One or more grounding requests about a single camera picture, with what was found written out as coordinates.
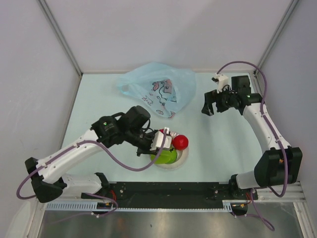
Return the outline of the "green fake watermelon ball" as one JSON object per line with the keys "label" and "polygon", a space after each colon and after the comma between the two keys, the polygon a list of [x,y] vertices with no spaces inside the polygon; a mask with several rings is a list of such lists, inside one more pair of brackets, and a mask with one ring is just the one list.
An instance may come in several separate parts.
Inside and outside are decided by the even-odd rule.
{"label": "green fake watermelon ball", "polygon": [[163,150],[156,159],[155,164],[172,164],[177,159],[177,151],[171,147],[169,150]]}

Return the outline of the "red fake apple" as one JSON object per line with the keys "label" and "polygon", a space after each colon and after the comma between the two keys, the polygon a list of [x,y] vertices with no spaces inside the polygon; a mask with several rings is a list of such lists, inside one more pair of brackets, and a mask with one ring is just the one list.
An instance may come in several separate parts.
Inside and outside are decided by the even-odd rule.
{"label": "red fake apple", "polygon": [[189,140],[185,135],[178,135],[173,139],[172,145],[176,150],[183,151],[188,147]]}

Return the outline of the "light blue plastic bag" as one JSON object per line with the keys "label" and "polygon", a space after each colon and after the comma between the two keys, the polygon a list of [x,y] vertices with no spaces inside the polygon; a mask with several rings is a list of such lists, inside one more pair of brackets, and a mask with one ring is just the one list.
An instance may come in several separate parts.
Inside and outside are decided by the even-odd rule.
{"label": "light blue plastic bag", "polygon": [[190,69],[151,62],[119,77],[118,90],[142,100],[157,115],[173,118],[194,98],[196,74]]}

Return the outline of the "white paper plate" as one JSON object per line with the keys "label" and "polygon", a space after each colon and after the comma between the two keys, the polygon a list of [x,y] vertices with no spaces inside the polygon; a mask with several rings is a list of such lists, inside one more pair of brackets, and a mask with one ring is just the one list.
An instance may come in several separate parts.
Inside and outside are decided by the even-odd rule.
{"label": "white paper plate", "polygon": [[[171,131],[170,134],[172,136],[172,140],[176,136],[181,135],[181,134],[179,134],[178,132],[175,132],[175,131]],[[176,151],[177,151],[177,159],[176,159],[176,161],[174,163],[172,163],[172,164],[155,164],[154,163],[154,164],[157,167],[162,168],[164,170],[174,170],[174,169],[179,168],[180,166],[182,166],[186,162],[186,160],[188,158],[189,146],[183,151],[179,151],[179,150],[176,150]]]}

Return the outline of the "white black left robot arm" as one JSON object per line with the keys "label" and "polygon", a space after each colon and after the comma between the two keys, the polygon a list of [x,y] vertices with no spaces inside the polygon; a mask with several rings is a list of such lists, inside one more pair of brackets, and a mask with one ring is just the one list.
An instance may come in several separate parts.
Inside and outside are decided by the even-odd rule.
{"label": "white black left robot arm", "polygon": [[113,145],[127,142],[137,148],[137,155],[157,154],[160,130],[150,127],[150,114],[141,106],[133,106],[126,113],[103,116],[75,142],[44,158],[25,161],[35,197],[41,203],[59,197],[84,199],[104,198],[110,193],[110,184],[103,173],[90,176],[71,176],[67,172],[92,155]]}

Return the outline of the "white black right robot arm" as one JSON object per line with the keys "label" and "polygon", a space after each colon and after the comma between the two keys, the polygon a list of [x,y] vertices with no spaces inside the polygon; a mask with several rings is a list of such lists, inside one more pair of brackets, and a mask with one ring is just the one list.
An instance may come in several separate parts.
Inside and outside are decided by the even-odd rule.
{"label": "white black right robot arm", "polygon": [[252,171],[231,177],[229,195],[240,199],[247,189],[269,188],[277,197],[283,197],[288,184],[297,181],[303,157],[301,149],[291,146],[278,131],[264,98],[251,91],[248,76],[228,78],[218,73],[212,81],[217,88],[204,94],[202,113],[212,116],[230,108],[238,110],[251,126],[263,153]]}

